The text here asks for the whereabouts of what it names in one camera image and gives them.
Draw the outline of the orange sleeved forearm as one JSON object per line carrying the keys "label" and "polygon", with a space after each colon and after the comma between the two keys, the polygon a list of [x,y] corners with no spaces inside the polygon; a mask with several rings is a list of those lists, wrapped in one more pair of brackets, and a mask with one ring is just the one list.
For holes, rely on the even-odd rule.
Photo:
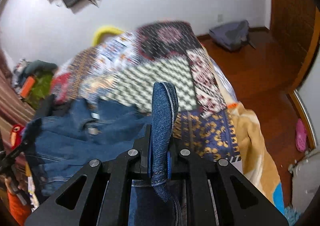
{"label": "orange sleeved forearm", "polygon": [[8,200],[9,200],[9,210],[17,223],[21,226],[24,226],[26,219],[31,215],[31,208],[29,205],[22,205],[19,198],[12,194],[8,189]]}

